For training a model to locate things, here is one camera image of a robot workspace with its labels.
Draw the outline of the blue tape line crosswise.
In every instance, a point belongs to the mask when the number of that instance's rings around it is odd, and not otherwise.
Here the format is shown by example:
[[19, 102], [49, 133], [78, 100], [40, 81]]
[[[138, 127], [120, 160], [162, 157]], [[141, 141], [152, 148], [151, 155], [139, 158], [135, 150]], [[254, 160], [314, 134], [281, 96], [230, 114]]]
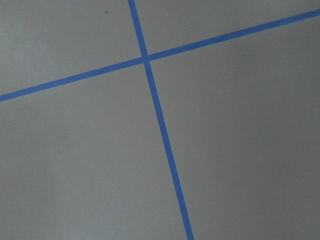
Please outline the blue tape line crosswise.
[[[228, 40], [232, 40], [232, 39], [240, 38], [240, 37], [243, 37], [243, 36], [246, 36], [246, 35], [251, 35], [251, 34], [254, 34], [254, 33], [266, 31], [266, 30], [277, 28], [277, 27], [280, 27], [280, 26], [293, 24], [293, 23], [304, 21], [304, 20], [307, 20], [307, 19], [316, 18], [316, 17], [319, 17], [319, 16], [320, 16], [320, 10], [316, 9], [314, 11], [301, 13], [301, 14], [298, 14], [298, 15], [282, 18], [282, 19], [279, 19], [279, 20], [274, 20], [274, 21], [271, 21], [271, 22], [267, 22], [267, 23], [256, 25], [256, 26], [244, 28], [244, 29], [241, 29], [241, 30], [229, 32], [229, 33], [226, 33], [226, 34], [218, 35], [218, 36], [215, 36], [215, 37], [207, 38], [207, 39], [204, 39], [204, 40], [192, 42], [192, 43], [189, 43], [189, 44], [186, 44], [186, 45], [182, 45], [182, 46], [166, 49], [166, 50], [163, 50], [163, 51], [156, 52], [156, 53], [148, 55], [148, 59], [150, 61], [163, 59], [163, 58], [166, 58], [166, 57], [169, 57], [169, 56], [173, 56], [173, 55], [181, 54], [181, 53], [184, 53], [184, 52], [192, 51], [192, 50], [195, 50], [195, 49], [203, 48], [203, 47], [206, 47], [206, 46], [222, 43], [222, 42], [225, 42], [225, 41], [228, 41]], [[84, 80], [84, 79], [96, 77], [96, 76], [99, 76], [99, 75], [103, 75], [103, 74], [106, 74], [106, 73], [114, 72], [114, 71], [125, 69], [125, 68], [129, 68], [129, 67], [132, 67], [132, 66], [140, 65], [143, 62], [144, 62], [144, 58], [143, 57], [138, 57], [138, 58], [130, 59], [130, 60], [127, 60], [127, 61], [119, 62], [119, 63], [116, 63], [116, 64], [104, 66], [104, 67], [101, 67], [101, 68], [98, 68], [98, 69], [82, 72], [82, 73], [79, 73], [79, 74], [76, 74], [76, 75], [64, 77], [64, 78], [57, 79], [57, 80], [54, 80], [54, 81], [46, 82], [46, 83], [43, 83], [43, 84], [39, 84], [39, 85], [35, 85], [35, 86], [28, 87], [28, 88], [24, 88], [24, 89], [20, 89], [20, 90], [17, 90], [17, 91], [13, 91], [13, 92], [10, 92], [10, 93], [3, 94], [3, 95], [0, 96], [0, 101], [4, 102], [4, 101], [11, 100], [11, 99], [19, 98], [19, 97], [22, 97], [22, 96], [30, 95], [30, 94], [33, 94], [33, 93], [36, 93], [36, 92], [45, 91], [45, 90], [56, 88], [56, 87], [59, 87], [59, 86], [62, 86], [62, 85], [74, 83], [74, 82], [81, 81], [81, 80]]]

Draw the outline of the blue tape line lengthwise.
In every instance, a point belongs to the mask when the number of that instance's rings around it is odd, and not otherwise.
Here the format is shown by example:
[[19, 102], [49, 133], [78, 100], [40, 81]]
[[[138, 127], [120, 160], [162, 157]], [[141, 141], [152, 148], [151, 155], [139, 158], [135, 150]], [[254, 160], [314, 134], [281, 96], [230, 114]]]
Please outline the blue tape line lengthwise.
[[128, 5], [129, 5], [129, 10], [131, 13], [131, 18], [133, 21], [139, 49], [140, 49], [140, 54], [141, 54], [145, 74], [146, 74], [147, 81], [148, 81], [150, 94], [152, 97], [152, 102], [153, 102], [159, 130], [160, 130], [160, 134], [161, 134], [161, 138], [162, 138], [162, 142], [163, 142], [163, 146], [164, 146], [171, 178], [172, 178], [173, 185], [174, 185], [174, 190], [175, 190], [175, 194], [176, 194], [176, 198], [177, 198], [177, 202], [178, 202], [178, 206], [179, 206], [186, 238], [188, 240], [193, 240], [194, 234], [193, 234], [193, 230], [192, 230], [192, 225], [190, 222], [188, 209], [187, 209], [187, 205], [185, 202], [185, 197], [184, 197], [178, 169], [176, 166], [175, 157], [174, 157], [174, 154], [172, 151], [172, 146], [171, 146], [170, 138], [169, 138], [167, 127], [166, 127], [165, 118], [163, 115], [162, 106], [161, 106], [160, 98], [158, 95], [158, 90], [157, 90], [157, 86], [156, 86], [156, 82], [155, 82], [155, 78], [154, 78], [154, 74], [153, 74], [153, 70], [152, 70], [152, 66], [151, 66], [151, 61], [150, 61], [150, 57], [149, 57], [148, 50], [147, 50], [147, 45], [145, 42], [143, 30], [142, 30], [142, 26], [140, 23], [138, 10], [137, 10], [135, 1], [129, 0]]

